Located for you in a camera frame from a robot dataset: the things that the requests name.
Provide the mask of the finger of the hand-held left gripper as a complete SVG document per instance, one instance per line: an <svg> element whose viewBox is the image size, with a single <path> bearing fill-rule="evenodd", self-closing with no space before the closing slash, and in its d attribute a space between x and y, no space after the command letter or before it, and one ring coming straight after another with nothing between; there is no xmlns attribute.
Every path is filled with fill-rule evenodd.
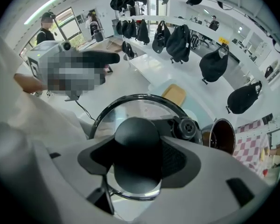
<svg viewBox="0 0 280 224"><path fill-rule="evenodd" d="M81 52L83 62L115 64L120 62L120 56L116 52L103 50L87 50Z"/></svg>
<svg viewBox="0 0 280 224"><path fill-rule="evenodd" d="M106 82L105 65L95 64L94 67L83 68L83 78L86 85L102 85Z"/></svg>

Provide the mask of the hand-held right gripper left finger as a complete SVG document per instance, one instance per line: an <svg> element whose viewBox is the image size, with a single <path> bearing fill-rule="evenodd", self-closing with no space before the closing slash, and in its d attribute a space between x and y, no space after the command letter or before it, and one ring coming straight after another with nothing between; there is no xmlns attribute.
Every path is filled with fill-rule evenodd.
<svg viewBox="0 0 280 224"><path fill-rule="evenodd" d="M107 141L92 139L66 145L56 150L60 156L54 159L41 142L27 141L27 156L36 185L36 196L28 206L35 219L39 222L120 222L87 200L101 186L103 177L88 173L78 163L81 151L98 148Z"/></svg>

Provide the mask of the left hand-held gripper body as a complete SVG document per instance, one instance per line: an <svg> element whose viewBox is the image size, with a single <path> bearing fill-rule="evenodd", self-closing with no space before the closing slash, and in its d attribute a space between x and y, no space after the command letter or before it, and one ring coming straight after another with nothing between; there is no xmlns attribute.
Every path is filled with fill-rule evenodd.
<svg viewBox="0 0 280 224"><path fill-rule="evenodd" d="M82 95L80 80L83 56L69 41L44 41L27 52L35 78L50 92L66 95L66 101L78 101Z"/></svg>

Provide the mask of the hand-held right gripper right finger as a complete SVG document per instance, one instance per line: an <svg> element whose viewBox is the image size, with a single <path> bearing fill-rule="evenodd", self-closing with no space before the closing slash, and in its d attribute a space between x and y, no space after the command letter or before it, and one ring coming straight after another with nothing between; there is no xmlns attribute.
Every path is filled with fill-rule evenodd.
<svg viewBox="0 0 280 224"><path fill-rule="evenodd" d="M185 156L185 165L161 181L158 222L243 222L272 191L226 152L166 136L161 140Z"/></svg>

